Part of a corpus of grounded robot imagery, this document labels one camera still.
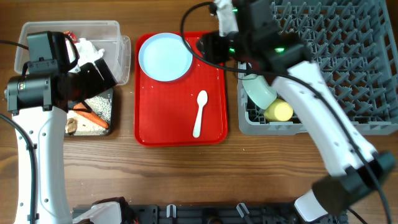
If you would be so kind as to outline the white tissue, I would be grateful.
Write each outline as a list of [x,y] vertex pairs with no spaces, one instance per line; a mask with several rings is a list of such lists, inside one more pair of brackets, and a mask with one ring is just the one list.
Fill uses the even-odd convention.
[[97,49],[89,40],[80,38],[75,44],[79,54],[78,66],[81,67],[86,63],[94,63],[96,60],[103,57],[105,50]]

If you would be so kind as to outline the white rice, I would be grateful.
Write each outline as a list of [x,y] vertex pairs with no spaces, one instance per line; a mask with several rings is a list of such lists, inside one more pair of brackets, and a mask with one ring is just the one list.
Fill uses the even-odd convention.
[[84,102],[69,102],[65,134],[101,136],[110,131],[112,99],[95,96]]

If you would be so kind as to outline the orange carrot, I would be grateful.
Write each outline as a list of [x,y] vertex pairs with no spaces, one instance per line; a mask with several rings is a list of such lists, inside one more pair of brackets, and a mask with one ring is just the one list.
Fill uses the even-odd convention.
[[104,129],[109,128],[109,124],[105,120],[96,115],[92,110],[89,110],[83,103],[76,104],[73,107],[73,111]]

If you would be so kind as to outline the red snack wrapper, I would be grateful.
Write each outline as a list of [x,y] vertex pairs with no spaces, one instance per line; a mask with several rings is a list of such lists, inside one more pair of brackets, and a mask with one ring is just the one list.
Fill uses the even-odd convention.
[[68,30],[65,31],[63,34],[65,35],[66,40],[69,41],[70,43],[75,44],[78,42],[77,37],[72,31]]

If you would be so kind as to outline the brown food scrap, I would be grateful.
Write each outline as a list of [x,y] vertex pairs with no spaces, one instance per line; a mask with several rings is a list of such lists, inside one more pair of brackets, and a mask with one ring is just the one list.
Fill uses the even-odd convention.
[[65,132],[69,135],[75,133],[77,131],[78,121],[74,118],[67,119],[67,123],[65,126]]

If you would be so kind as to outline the green bowl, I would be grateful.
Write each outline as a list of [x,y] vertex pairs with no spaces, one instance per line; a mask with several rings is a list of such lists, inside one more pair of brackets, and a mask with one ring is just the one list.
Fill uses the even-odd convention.
[[244,90],[255,105],[266,110],[277,98],[277,93],[261,75],[250,74],[243,77]]

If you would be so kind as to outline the yellow plastic cup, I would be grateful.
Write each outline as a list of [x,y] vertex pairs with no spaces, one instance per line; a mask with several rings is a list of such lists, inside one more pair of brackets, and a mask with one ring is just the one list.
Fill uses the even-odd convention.
[[293,108],[284,100],[275,99],[265,110],[264,117],[271,121],[288,121],[293,116]]

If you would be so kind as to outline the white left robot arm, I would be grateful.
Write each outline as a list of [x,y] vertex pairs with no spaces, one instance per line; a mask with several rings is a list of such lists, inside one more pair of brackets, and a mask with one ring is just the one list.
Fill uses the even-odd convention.
[[5,89],[18,146],[16,223],[127,223],[129,206],[122,198],[96,202],[73,217],[65,190],[63,142],[68,104],[112,89],[116,80],[103,59],[81,66],[72,39],[62,32],[37,32],[27,37],[29,61]]

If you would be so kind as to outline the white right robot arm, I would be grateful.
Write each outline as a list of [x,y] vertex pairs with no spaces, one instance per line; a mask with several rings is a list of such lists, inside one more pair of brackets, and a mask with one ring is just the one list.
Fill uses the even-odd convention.
[[250,63],[251,73],[271,75],[273,89],[293,108],[315,142],[328,175],[294,205],[305,222],[339,215],[373,191],[395,167],[389,151],[377,152],[353,126],[325,83],[319,65],[295,32],[281,34],[267,1],[212,1],[219,30],[203,39],[203,59]]

